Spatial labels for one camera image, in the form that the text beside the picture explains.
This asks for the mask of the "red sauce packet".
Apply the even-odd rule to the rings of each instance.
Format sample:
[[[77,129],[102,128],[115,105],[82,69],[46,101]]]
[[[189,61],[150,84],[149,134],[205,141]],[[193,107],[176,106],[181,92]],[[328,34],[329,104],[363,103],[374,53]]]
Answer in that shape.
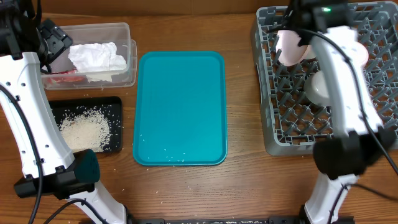
[[[49,78],[46,78],[47,83],[67,83],[67,82],[81,82],[85,76],[75,75],[78,73],[77,69],[67,70],[64,72],[51,73]]]

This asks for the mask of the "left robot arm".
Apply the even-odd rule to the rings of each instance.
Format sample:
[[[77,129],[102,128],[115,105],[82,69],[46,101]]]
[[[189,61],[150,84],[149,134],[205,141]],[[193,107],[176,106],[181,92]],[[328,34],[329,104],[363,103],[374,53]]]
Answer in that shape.
[[[100,182],[95,153],[73,152],[56,125],[41,72],[72,45],[40,4],[1,2],[1,106],[12,129],[23,177],[14,190],[21,198],[54,195],[76,205],[95,223],[132,223],[128,209]]]

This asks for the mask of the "grey metal bowl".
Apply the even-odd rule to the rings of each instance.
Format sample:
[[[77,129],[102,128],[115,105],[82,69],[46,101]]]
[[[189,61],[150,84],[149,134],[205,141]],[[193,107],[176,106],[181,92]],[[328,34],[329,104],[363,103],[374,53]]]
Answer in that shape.
[[[330,97],[322,71],[310,75],[304,84],[306,97],[315,105],[330,106]]]

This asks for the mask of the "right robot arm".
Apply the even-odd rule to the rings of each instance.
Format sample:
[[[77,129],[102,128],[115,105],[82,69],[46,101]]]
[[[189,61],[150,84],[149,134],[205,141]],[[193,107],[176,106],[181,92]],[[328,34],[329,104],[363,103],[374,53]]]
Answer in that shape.
[[[311,45],[325,77],[335,135],[313,147],[319,175],[298,223],[341,223],[339,209],[367,167],[384,156],[397,170],[388,153],[397,136],[371,101],[353,22],[347,1],[291,1],[276,27],[298,34],[298,46]]]

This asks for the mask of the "white paper cup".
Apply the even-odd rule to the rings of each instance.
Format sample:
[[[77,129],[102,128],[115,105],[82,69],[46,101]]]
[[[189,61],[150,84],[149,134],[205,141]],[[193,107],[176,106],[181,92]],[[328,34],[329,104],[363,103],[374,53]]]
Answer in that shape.
[[[307,53],[305,56],[306,60],[312,60],[316,57],[315,52],[313,51],[311,45],[308,45],[306,53]]]

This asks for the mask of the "white napkin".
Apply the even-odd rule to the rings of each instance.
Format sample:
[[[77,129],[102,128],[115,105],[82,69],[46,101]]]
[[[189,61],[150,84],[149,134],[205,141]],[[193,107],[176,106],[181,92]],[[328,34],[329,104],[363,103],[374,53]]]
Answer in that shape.
[[[78,73],[108,72],[124,70],[127,62],[118,55],[114,42],[104,44],[79,44],[70,47],[69,60]]]

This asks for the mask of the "large white plate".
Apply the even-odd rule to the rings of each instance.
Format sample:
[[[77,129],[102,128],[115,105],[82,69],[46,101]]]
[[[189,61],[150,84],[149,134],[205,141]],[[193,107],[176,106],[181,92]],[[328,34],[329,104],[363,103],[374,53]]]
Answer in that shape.
[[[309,53],[308,45],[299,46],[301,38],[290,30],[279,30],[275,50],[280,52],[278,61],[286,67],[300,63]]]

